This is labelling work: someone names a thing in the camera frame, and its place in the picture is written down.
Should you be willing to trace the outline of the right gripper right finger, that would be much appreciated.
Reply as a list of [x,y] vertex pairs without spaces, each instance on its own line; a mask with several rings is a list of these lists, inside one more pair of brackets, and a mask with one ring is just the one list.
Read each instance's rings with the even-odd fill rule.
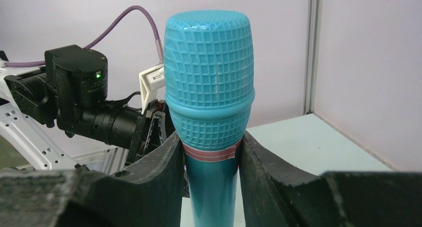
[[419,227],[420,172],[306,172],[246,132],[240,183],[248,227]]

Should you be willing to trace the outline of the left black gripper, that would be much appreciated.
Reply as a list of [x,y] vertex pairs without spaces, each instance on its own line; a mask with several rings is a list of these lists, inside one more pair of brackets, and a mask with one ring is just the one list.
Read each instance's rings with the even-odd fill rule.
[[145,111],[123,100],[107,101],[92,109],[77,109],[73,122],[57,116],[57,126],[67,136],[84,136],[128,150],[126,163],[134,163],[158,148],[175,131],[169,107],[153,100]]

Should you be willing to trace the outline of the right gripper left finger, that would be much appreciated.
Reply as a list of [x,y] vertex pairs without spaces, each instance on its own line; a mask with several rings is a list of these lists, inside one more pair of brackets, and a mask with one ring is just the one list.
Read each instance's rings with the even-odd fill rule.
[[75,170],[3,171],[3,227],[178,227],[184,179],[176,133],[154,151],[107,175]]

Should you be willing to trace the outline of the teal blue microphone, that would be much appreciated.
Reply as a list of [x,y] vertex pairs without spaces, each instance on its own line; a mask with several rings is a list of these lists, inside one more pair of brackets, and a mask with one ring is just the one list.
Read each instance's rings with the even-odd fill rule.
[[249,18],[193,10],[166,22],[165,99],[185,154],[194,225],[234,224],[239,147],[254,89]]

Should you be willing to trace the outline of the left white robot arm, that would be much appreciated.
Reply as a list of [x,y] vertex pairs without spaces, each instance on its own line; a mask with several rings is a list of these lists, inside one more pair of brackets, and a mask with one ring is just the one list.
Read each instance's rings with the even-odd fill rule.
[[175,130],[164,101],[144,108],[130,97],[108,100],[108,60],[102,53],[69,45],[48,50],[33,71],[0,72],[0,97],[48,128],[128,150],[129,165],[159,147]]

